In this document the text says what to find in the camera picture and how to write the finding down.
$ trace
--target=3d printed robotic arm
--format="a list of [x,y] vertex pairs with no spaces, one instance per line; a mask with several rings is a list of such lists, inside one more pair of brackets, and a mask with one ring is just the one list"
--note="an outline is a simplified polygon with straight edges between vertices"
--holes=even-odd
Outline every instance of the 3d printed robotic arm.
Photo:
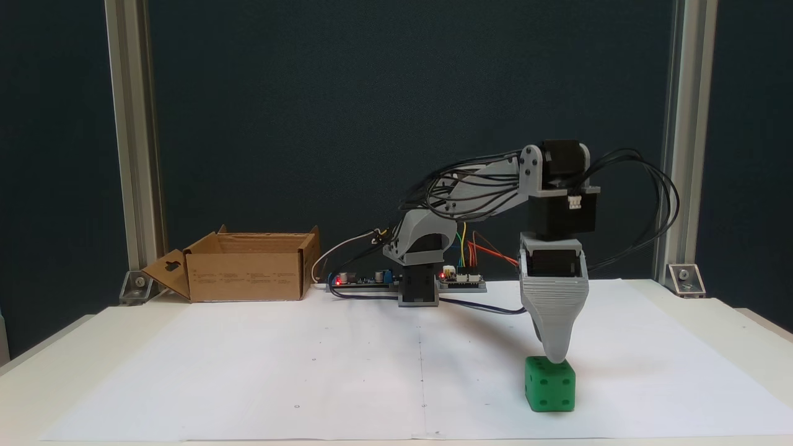
[[572,238],[595,229],[600,189],[584,175],[589,164],[589,150],[578,141],[547,140],[430,174],[412,190],[383,247],[404,267],[399,304],[438,305],[435,265],[459,221],[482,221],[528,202],[519,246],[521,300],[548,359],[562,362],[589,291],[584,251]]

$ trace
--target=green cube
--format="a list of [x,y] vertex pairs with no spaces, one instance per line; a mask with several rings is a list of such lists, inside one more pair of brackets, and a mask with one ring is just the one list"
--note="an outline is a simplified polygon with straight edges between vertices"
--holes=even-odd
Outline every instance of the green cube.
[[535,412],[569,412],[576,406],[576,372],[565,360],[526,358],[526,399]]

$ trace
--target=connector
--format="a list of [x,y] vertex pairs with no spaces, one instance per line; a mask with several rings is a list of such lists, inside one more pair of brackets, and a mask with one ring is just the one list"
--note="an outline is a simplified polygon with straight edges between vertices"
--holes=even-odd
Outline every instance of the connector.
[[572,209],[581,209],[581,196],[580,195],[568,195],[567,197],[567,204],[568,207]]

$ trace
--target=white table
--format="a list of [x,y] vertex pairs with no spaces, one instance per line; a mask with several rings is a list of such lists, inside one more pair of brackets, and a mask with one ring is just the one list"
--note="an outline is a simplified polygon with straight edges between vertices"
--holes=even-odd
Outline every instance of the white table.
[[[751,375],[780,401],[793,407],[793,343],[717,299],[685,300],[650,280],[629,284],[686,329]],[[158,330],[189,304],[161,297],[143,306],[112,307],[85,321],[61,339],[0,376],[0,444],[32,445],[61,414],[101,382],[115,367],[142,348]],[[438,441],[410,440],[411,446],[436,446]],[[324,441],[251,441],[245,444],[305,446]],[[404,441],[336,441],[336,444],[404,444]],[[479,445],[790,445],[793,436],[592,440],[444,440],[443,444]],[[58,442],[56,446],[83,444]],[[133,443],[84,443],[90,446]],[[165,443],[140,443],[157,445]],[[202,441],[202,446],[227,444]]]

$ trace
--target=open cardboard box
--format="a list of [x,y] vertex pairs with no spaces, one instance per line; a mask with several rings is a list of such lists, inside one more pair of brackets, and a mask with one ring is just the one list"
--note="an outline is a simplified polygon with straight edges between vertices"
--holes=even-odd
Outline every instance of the open cardboard box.
[[217,233],[175,249],[143,272],[191,302],[297,301],[311,286],[320,231]]

